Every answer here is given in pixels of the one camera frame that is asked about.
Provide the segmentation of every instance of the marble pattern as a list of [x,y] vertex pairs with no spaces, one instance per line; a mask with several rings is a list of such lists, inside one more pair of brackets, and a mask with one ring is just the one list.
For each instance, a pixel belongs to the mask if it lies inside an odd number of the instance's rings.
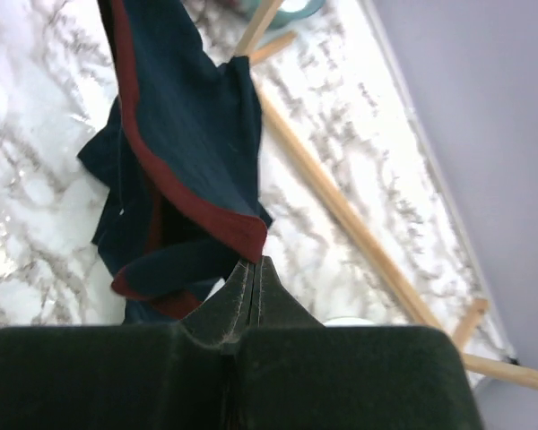
[[[254,75],[452,331],[482,289],[364,15],[330,4]],[[229,58],[244,23],[211,1],[186,6],[212,58]],[[120,321],[89,244],[107,191],[75,158],[115,93],[95,1],[0,2],[0,326]],[[409,323],[267,133],[260,166],[275,218],[265,253],[290,292],[321,321]],[[487,318],[467,350],[501,359],[506,344]]]

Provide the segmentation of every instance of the cloth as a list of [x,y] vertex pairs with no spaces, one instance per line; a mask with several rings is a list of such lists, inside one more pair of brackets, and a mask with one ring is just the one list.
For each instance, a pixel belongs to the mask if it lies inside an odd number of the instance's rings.
[[126,323],[181,319],[239,257],[261,257],[261,107],[247,57],[216,67],[179,0],[99,0],[119,87],[82,149],[109,187],[92,242]]

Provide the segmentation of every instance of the navy fabric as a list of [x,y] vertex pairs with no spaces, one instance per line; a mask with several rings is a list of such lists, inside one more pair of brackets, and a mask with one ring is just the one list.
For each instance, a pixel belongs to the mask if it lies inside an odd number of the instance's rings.
[[216,67],[179,0],[99,4],[119,96],[78,155],[109,188],[92,242],[125,322],[171,321],[261,256],[261,107],[248,59]]

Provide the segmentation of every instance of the wooden rod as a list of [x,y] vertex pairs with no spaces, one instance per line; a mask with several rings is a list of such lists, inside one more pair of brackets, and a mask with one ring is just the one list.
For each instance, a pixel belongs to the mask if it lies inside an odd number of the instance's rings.
[[265,30],[281,7],[283,0],[262,0],[255,14],[251,18],[241,40],[235,47],[235,56],[250,56]]
[[251,54],[251,56],[249,57],[249,63],[251,64],[251,66],[262,63],[270,56],[277,54],[279,51],[282,51],[288,45],[293,43],[293,40],[295,40],[296,37],[297,33],[295,31],[287,31],[282,36],[271,40],[267,44],[260,47],[253,54]]
[[[291,162],[307,181],[317,197],[320,198],[326,208],[336,217],[357,247],[368,256],[369,261],[377,268],[378,274],[395,292],[395,295],[413,320],[417,323],[442,330],[437,318],[422,301],[419,293],[391,261],[380,243],[362,223],[343,194],[326,176],[322,168],[305,149],[299,137],[297,137],[287,122],[280,116],[273,103],[271,103],[269,98],[259,88],[257,88],[257,95],[263,107],[265,124],[277,133],[280,138],[280,144]],[[538,390],[538,370],[477,357],[472,354],[462,354],[462,358],[467,370]]]
[[485,298],[475,298],[470,307],[466,310],[463,319],[456,326],[452,335],[452,341],[458,350],[462,351],[468,340],[473,336],[474,330],[481,323],[481,319],[488,312],[490,304]]

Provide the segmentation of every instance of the gray surface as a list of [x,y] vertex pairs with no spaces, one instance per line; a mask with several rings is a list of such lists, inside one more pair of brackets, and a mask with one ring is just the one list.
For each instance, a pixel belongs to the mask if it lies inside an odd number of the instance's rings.
[[[538,368],[538,0],[374,3],[509,340]],[[490,428],[523,428],[527,404],[538,428],[536,393],[494,383],[481,400]]]

